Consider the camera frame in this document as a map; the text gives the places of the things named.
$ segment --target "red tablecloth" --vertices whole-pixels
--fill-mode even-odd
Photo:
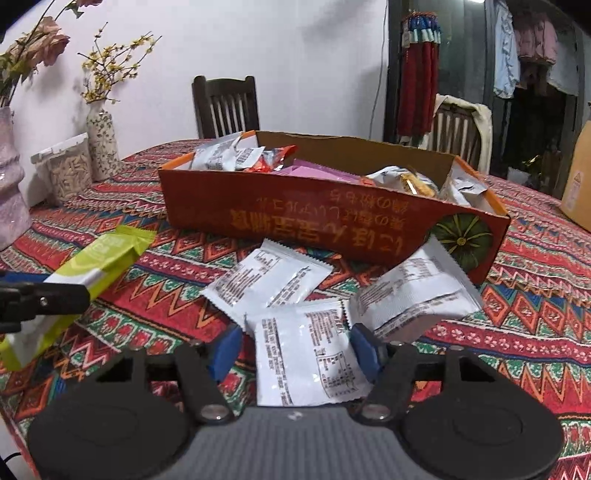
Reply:
[[[35,209],[32,228],[0,254],[2,268],[44,273],[120,223],[158,232],[152,247],[41,358],[20,372],[0,370],[0,410],[21,446],[37,413],[123,346],[169,352],[189,338],[209,340],[227,325],[199,291],[256,244],[171,228],[158,183],[157,167],[195,145],[150,148],[127,158],[120,175],[94,184],[65,207]],[[591,459],[591,235],[560,213],[558,201],[504,180],[489,181],[514,220],[481,287],[485,311],[440,323],[418,345],[426,352],[465,345],[549,406],[565,434],[552,478],[585,479]],[[354,291],[384,270],[337,254],[309,253],[335,268],[314,297]],[[170,388],[156,385],[162,394]],[[417,385],[417,397],[433,388]],[[254,346],[248,339],[222,390],[239,410],[254,398],[254,389]]]

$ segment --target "ribbed gray surface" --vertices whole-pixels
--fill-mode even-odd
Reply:
[[[232,424],[202,429],[184,456],[153,480],[369,478],[436,477],[408,458],[391,431],[361,426],[337,407],[247,408]]]

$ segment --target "chair backrest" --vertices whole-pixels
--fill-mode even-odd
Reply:
[[[458,155],[477,170],[482,139],[472,112],[456,105],[442,104],[433,119],[428,149]]]
[[[255,78],[193,80],[193,103],[200,138],[259,130]]]

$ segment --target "pink vase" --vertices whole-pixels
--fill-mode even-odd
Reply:
[[[31,226],[29,209],[18,190],[25,171],[14,147],[10,107],[0,108],[0,250],[11,245]]]

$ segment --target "white cloth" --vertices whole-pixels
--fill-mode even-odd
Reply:
[[[493,90],[500,98],[513,98],[521,77],[513,15],[504,0],[495,0],[495,83]]]
[[[574,32],[557,32],[558,55],[556,64],[548,69],[547,81],[557,90],[567,95],[579,95],[579,72],[577,71],[577,54],[574,49],[576,39]]]
[[[451,95],[439,95],[435,98],[435,109],[433,116],[437,115],[437,111],[442,104],[456,105],[459,108],[465,108],[472,111],[474,123],[480,132],[481,148],[480,159],[478,161],[478,171],[484,174],[489,173],[491,169],[491,155],[492,155],[492,112],[486,106],[480,103],[470,103],[461,98],[452,97]],[[427,150],[431,144],[431,136],[433,132],[423,135],[419,148]]]

